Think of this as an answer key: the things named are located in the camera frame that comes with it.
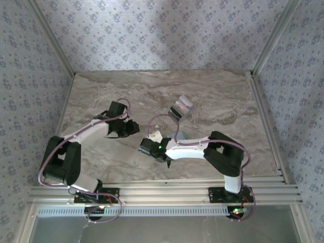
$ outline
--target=small white object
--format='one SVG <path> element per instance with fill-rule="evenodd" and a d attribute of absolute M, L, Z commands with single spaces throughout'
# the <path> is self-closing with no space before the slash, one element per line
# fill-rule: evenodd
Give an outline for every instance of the small white object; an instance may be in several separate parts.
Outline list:
<path fill-rule="evenodd" d="M 97 179 L 88 176 L 83 172 L 80 172 L 80 175 L 77 178 L 76 182 L 71 186 L 82 191 L 94 192 L 97 185 L 98 185 Z"/>
<path fill-rule="evenodd" d="M 241 190 L 241 175 L 237 177 L 225 176 L 225 190 L 238 194 Z"/>
<path fill-rule="evenodd" d="M 154 133 L 151 133 L 148 135 L 148 138 L 151 139 L 154 142 L 160 143 L 162 141 L 162 134 L 159 130 L 155 131 Z"/>
<path fill-rule="evenodd" d="M 192 113 L 193 103 L 184 95 L 170 107 L 169 115 L 174 117 L 177 121 L 182 122 Z"/>

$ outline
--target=white robotic arm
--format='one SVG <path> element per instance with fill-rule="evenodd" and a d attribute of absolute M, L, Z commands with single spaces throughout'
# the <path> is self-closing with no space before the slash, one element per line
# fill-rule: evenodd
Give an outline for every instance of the white robotic arm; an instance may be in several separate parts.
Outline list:
<path fill-rule="evenodd" d="M 143 139 L 139 151 L 153 156 L 158 162 L 167 162 L 168 168 L 172 160 L 179 158 L 200 158 L 207 160 L 215 169 L 224 175 L 225 190 L 237 194 L 241 190 L 240 167 L 244 157 L 244 151 L 224 143 L 201 143 L 201 141 L 215 139 L 236 143 L 222 133 L 212 132 L 209 137 L 194 140 L 176 141 L 171 138 L 163 138 L 160 142 L 154 142 L 150 139 Z M 221 146 L 224 147 L 223 151 L 217 151 Z"/>
<path fill-rule="evenodd" d="M 81 152 L 99 138 L 104 138 L 113 132 L 117 134 L 115 138 L 124 138 L 139 132 L 138 124 L 132 120 L 128 120 L 126 111 L 127 107 L 124 104 L 112 102 L 109 110 L 95 116 L 89 124 L 75 133 L 63 138 L 58 136 L 50 138 L 46 147 L 43 163 L 58 144 L 66 138 L 74 136 L 58 149 L 50 159 L 48 164 L 45 166 L 43 176 L 82 191 L 97 191 L 98 186 L 101 185 L 102 182 L 81 172 Z M 111 119 L 121 116 L 124 113 L 125 116 L 122 116 L 119 119 Z"/>

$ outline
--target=marble surface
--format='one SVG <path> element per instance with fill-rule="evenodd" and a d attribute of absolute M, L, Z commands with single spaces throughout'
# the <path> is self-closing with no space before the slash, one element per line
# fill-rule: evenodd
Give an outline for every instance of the marble surface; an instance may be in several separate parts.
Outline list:
<path fill-rule="evenodd" d="M 220 131 L 246 147 L 251 164 L 245 175 L 274 175 L 276 164 L 244 73 L 225 70 L 93 72 L 75 76 L 61 135 L 86 125 L 120 97 L 130 100 L 130 116 L 141 132 L 123 139 L 98 139 L 82 153 L 82 171 L 103 182 L 221 177 L 207 161 L 180 159 L 156 162 L 138 152 L 148 121 L 166 113 L 180 95 L 194 103 L 194 111 L 180 125 L 190 139 Z M 168 117 L 153 122 L 151 131 L 175 131 Z"/>

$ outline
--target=wire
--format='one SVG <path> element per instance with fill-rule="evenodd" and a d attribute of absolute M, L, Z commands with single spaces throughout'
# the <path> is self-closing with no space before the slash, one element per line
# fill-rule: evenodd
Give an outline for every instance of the wire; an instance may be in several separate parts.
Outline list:
<path fill-rule="evenodd" d="M 245 200 L 247 203 L 250 203 L 246 196 L 242 195 L 242 198 L 243 198 L 243 202 L 242 202 L 242 204 L 241 204 L 241 208 L 243 208 L 243 206 L 244 206 L 244 200 Z"/>
<path fill-rule="evenodd" d="M 154 116 L 154 117 L 153 117 L 153 118 L 148 122 L 148 124 L 147 124 L 147 129 L 146 129 L 146 137 L 147 137 L 147 138 L 149 137 L 149 128 L 150 128 L 151 123 L 153 122 L 153 120 L 155 120 L 156 118 L 158 118 L 158 117 L 160 117 L 160 116 L 167 116 L 167 117 L 171 118 L 171 120 L 173 120 L 173 121 L 176 123 L 176 125 L 177 125 L 177 129 L 176 129 L 176 132 L 175 132 L 175 134 L 174 134 L 174 140 L 175 140 L 175 142 L 176 142 L 177 144 L 179 144 L 179 145 L 181 145 L 181 146 L 197 146 L 197 145 L 206 144 L 206 143 L 225 143 L 225 144 L 229 144 L 229 145 L 232 145 L 232 146 L 234 146 L 234 147 L 237 147 L 237 148 L 243 150 L 244 153 L 247 154 L 247 156 L 248 156 L 248 160 L 247 160 L 247 161 L 244 163 L 244 165 L 242 165 L 241 168 L 240 168 L 240 170 L 241 170 L 241 184 L 242 184 L 242 187 L 247 187 L 247 188 L 249 189 L 249 191 L 250 191 L 250 193 L 251 193 L 251 195 L 252 195 L 252 197 L 253 197 L 253 201 L 254 201 L 254 202 L 253 202 L 253 207 L 252 207 L 252 211 L 250 212 L 250 214 L 249 214 L 248 216 L 246 216 L 245 218 L 243 218 L 243 219 L 240 219 L 240 218 L 239 218 L 238 216 L 236 216 L 236 215 L 233 215 L 233 216 L 235 216 L 235 217 L 238 218 L 237 221 L 243 221 L 243 220 L 249 219 L 249 218 L 253 215 L 253 213 L 254 213 L 254 211 L 255 211 L 255 207 L 256 207 L 255 195 L 254 195 L 254 193 L 253 193 L 253 191 L 252 191 L 252 188 L 249 187 L 249 186 L 244 185 L 244 183 L 243 183 L 243 174 L 244 174 L 243 169 L 244 169 L 244 168 L 245 168 L 245 167 L 250 163 L 250 161 L 251 161 L 251 154 L 249 153 L 249 151 L 248 151 L 246 148 L 244 148 L 243 146 L 241 146 L 241 145 L 239 145 L 239 144 L 237 144 L 237 143 L 233 143 L 233 142 L 226 141 L 226 140 L 218 140 L 218 139 L 204 140 L 204 141 L 195 142 L 195 143 L 181 143 L 181 142 L 179 142 L 179 141 L 177 140 L 177 135 L 178 135 L 179 128 L 180 128 L 179 122 L 178 122 L 175 118 L 173 118 L 172 116 L 170 116 L 169 114 L 159 114 L 159 115 L 156 115 L 156 116 Z"/>
<path fill-rule="evenodd" d="M 177 135 L 179 133 L 179 122 L 173 118 L 172 116 L 170 116 L 169 114 L 159 114 L 159 115 L 156 115 L 154 116 L 149 122 L 148 122 L 148 125 L 147 125 L 147 129 L 146 129 L 146 137 L 148 138 L 149 137 L 149 127 L 152 123 L 152 121 L 160 116 L 167 116 L 169 118 L 171 118 L 176 124 L 177 124 L 177 129 L 176 129 L 176 132 L 174 134 L 174 140 L 177 144 L 181 145 L 181 146 L 197 146 L 197 145 L 201 145 L 201 144 L 206 144 L 206 143 L 225 143 L 225 144 L 229 144 L 229 145 L 232 145 L 234 147 L 237 147 L 241 150 L 244 151 L 244 153 L 247 154 L 248 156 L 248 160 L 245 162 L 245 164 L 243 166 L 241 166 L 241 170 L 244 169 L 251 161 L 251 154 L 249 153 L 249 151 L 244 148 L 243 146 L 237 144 L 237 143 L 234 143 L 234 142 L 230 142 L 230 141 L 226 141 L 226 140 L 220 140 L 220 139 L 211 139 L 211 140 L 204 140 L 204 141 L 200 141 L 200 142 L 195 142 L 195 143 L 181 143 L 177 140 Z"/>
<path fill-rule="evenodd" d="M 108 197 L 109 203 L 110 203 L 110 205 L 112 205 L 111 197 L 110 196 L 107 196 L 107 195 L 105 195 L 105 196 Z"/>
<path fill-rule="evenodd" d="M 119 119 L 120 117 L 123 117 L 124 115 L 128 115 L 129 111 L 131 110 L 131 103 L 129 102 L 128 99 L 126 98 L 119 98 L 117 100 L 117 102 L 119 100 L 125 100 L 127 103 L 128 103 L 128 107 L 126 109 L 126 111 L 119 115 L 119 116 L 116 116 L 116 117 L 113 117 L 113 118 L 108 118 L 108 119 L 105 119 L 105 120 L 99 120 L 99 121 L 96 121 L 95 123 L 93 124 L 89 124 L 87 125 L 86 127 L 84 127 L 83 129 L 77 131 L 75 134 L 71 135 L 70 137 L 64 139 L 61 143 L 59 143 L 54 149 L 53 151 L 49 154 L 49 156 L 47 157 L 47 159 L 45 160 L 44 164 L 42 165 L 42 167 L 40 168 L 39 170 L 39 174 L 38 174 L 38 182 L 40 185 L 42 186 L 47 186 L 47 187 L 54 187 L 54 188 L 66 188 L 65 185 L 53 185 L 53 184 L 49 184 L 49 183 L 46 183 L 46 182 L 43 182 L 42 181 L 42 174 L 44 172 L 44 169 L 45 167 L 47 166 L 47 164 L 50 162 L 51 158 L 54 156 L 54 154 L 57 152 L 57 150 L 59 148 L 61 148 L 65 143 L 67 143 L 69 140 L 71 140 L 72 138 L 80 135 L 81 133 L 85 132 L 86 130 L 88 130 L 89 128 L 95 126 L 95 125 L 98 125 L 100 123 L 105 123 L 105 122 L 110 122 L 112 120 L 116 120 L 116 119 Z M 99 224 L 99 223 L 108 223 L 108 222 L 111 222 L 113 220 L 115 220 L 116 218 L 118 218 L 120 216 L 120 214 L 122 213 L 122 202 L 120 201 L 120 199 L 118 197 L 116 197 L 115 195 L 113 194 L 110 194 L 110 193 L 102 193 L 102 192 L 89 192 L 89 191 L 83 191 L 83 190 L 80 190 L 78 188 L 75 188 L 73 186 L 70 186 L 71 189 L 74 189 L 74 190 L 77 190 L 77 191 L 80 191 L 82 192 L 83 194 L 88 194 L 88 195 L 98 195 L 98 196 L 101 196 L 101 195 L 106 195 L 106 196 L 111 196 L 113 198 L 115 198 L 118 202 L 118 204 L 120 205 L 120 209 L 118 211 L 118 213 L 110 220 L 106 220 L 106 221 L 100 221 L 100 222 L 97 222 L 97 221 L 93 221 L 93 220 L 90 220 L 90 218 L 88 217 L 88 221 L 91 222 L 91 223 L 95 223 L 95 224 Z"/>

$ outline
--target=wall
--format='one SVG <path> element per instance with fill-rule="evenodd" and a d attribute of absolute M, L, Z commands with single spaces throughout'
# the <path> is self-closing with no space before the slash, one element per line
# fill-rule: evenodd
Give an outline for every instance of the wall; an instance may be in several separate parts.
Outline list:
<path fill-rule="evenodd" d="M 302 1 L 260 74 L 287 170 L 324 242 L 324 3 Z"/>
<path fill-rule="evenodd" d="M 71 79 L 23 1 L 0 9 L 0 242 L 12 242 Z"/>
<path fill-rule="evenodd" d="M 36 0 L 76 72 L 251 70 L 286 0 Z"/>

